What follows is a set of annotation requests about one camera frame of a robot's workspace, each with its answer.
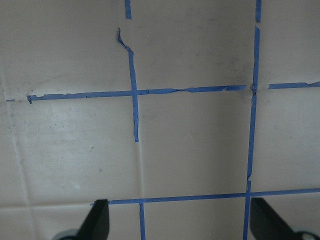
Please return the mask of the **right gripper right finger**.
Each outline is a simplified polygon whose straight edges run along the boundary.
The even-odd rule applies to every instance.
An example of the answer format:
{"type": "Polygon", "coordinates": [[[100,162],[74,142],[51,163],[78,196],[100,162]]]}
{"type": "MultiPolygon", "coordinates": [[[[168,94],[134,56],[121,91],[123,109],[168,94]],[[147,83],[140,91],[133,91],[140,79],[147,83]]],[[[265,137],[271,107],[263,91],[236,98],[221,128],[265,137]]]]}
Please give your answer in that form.
{"type": "Polygon", "coordinates": [[[306,234],[293,231],[261,197],[250,200],[249,226],[256,240],[303,240],[306,234]]]}

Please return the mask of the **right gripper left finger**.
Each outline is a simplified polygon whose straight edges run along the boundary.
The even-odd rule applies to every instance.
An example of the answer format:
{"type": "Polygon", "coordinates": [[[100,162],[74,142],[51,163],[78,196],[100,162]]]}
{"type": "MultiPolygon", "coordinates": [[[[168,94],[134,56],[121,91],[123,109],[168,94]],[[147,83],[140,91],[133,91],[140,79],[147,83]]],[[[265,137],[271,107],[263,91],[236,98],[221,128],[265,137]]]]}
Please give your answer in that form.
{"type": "Polygon", "coordinates": [[[110,232],[109,203],[96,200],[76,234],[77,240],[106,240],[110,232]]]}

